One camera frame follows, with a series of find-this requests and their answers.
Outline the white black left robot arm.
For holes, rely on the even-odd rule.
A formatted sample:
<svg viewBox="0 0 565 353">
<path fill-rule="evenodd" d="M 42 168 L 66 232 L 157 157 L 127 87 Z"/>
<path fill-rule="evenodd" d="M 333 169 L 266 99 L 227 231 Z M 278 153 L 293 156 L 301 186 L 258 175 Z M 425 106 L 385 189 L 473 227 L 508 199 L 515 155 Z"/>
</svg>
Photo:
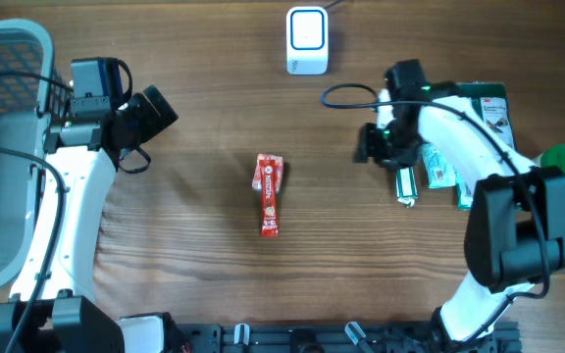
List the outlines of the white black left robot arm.
<svg viewBox="0 0 565 353">
<path fill-rule="evenodd" d="M 26 261 L 0 303 L 0 352 L 168 352 L 167 313 L 111 319 L 94 303 L 103 205 L 123 157 L 178 118 L 155 86 L 134 93 L 119 59 L 71 63 L 72 98 L 44 132 L 45 183 Z"/>
</svg>

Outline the green battery pack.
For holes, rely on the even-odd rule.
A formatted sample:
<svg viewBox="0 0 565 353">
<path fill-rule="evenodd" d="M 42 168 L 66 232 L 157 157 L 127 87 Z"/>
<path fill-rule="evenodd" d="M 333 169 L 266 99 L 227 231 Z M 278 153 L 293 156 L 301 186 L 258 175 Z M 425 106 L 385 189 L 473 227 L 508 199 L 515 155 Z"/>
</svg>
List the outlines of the green battery pack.
<svg viewBox="0 0 565 353">
<path fill-rule="evenodd" d="M 418 198 L 413 169 L 405 168 L 397 171 L 395 186 L 397 201 L 405 205 L 407 208 L 412 208 Z"/>
</svg>

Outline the orange red snack packet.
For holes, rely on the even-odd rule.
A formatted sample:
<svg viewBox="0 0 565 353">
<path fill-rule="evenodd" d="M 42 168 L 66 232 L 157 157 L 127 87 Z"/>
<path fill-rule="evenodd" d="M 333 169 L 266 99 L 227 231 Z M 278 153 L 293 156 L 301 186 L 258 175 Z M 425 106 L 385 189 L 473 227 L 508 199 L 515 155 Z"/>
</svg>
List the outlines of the orange red snack packet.
<svg viewBox="0 0 565 353">
<path fill-rule="evenodd" d="M 251 187 L 255 191 L 260 191 L 262 189 L 261 169 L 260 169 L 259 165 L 255 166 L 254 175 L 253 175 L 253 178 L 252 178 L 252 181 L 251 181 Z"/>
</svg>

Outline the green lid jar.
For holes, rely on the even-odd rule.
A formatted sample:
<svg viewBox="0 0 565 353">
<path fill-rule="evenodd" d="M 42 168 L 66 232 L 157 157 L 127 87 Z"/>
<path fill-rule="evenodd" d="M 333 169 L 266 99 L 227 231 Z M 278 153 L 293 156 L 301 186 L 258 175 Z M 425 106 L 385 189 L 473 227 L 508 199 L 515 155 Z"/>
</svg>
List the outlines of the green lid jar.
<svg viewBox="0 0 565 353">
<path fill-rule="evenodd" d="M 565 174 L 565 144 L 556 144 L 546 149 L 533 162 L 541 168 L 558 167 Z"/>
</svg>

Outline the teal tissue packet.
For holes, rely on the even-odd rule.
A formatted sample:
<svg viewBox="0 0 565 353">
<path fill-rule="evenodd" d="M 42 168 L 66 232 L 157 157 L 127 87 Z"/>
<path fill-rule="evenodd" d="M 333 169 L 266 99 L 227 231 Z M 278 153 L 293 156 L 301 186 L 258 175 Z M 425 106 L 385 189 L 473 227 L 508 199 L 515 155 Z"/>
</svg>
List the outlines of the teal tissue packet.
<svg viewBox="0 0 565 353">
<path fill-rule="evenodd" d="M 424 144 L 422 158 L 427 171 L 429 188 L 447 188 L 456 185 L 456 172 L 447 159 L 432 145 Z"/>
</svg>

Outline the green sponge package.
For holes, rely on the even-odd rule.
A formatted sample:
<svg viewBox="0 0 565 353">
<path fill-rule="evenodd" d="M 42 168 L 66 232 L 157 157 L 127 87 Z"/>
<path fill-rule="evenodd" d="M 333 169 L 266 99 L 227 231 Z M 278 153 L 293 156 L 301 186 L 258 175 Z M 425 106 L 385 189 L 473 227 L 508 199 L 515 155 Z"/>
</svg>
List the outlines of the green sponge package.
<svg viewBox="0 0 565 353">
<path fill-rule="evenodd" d="M 511 148 L 515 147 L 513 129 L 509 118 L 508 100 L 502 83 L 458 83 L 464 96 L 469 97 L 482 121 Z"/>
</svg>

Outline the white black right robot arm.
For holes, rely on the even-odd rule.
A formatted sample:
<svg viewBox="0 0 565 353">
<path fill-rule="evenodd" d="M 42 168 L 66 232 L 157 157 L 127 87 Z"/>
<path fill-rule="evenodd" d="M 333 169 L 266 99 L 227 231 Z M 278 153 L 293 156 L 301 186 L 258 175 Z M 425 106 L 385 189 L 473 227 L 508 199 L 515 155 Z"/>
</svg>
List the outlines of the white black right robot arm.
<svg viewBox="0 0 565 353">
<path fill-rule="evenodd" d="M 427 345 L 437 352 L 476 349 L 518 299 L 542 299 L 565 268 L 565 175 L 539 167 L 503 141 L 475 109 L 464 85 L 431 83 L 421 63 L 395 63 L 368 108 L 357 159 L 400 172 L 431 144 L 473 193 L 465 232 L 468 273 L 438 307 Z"/>
</svg>

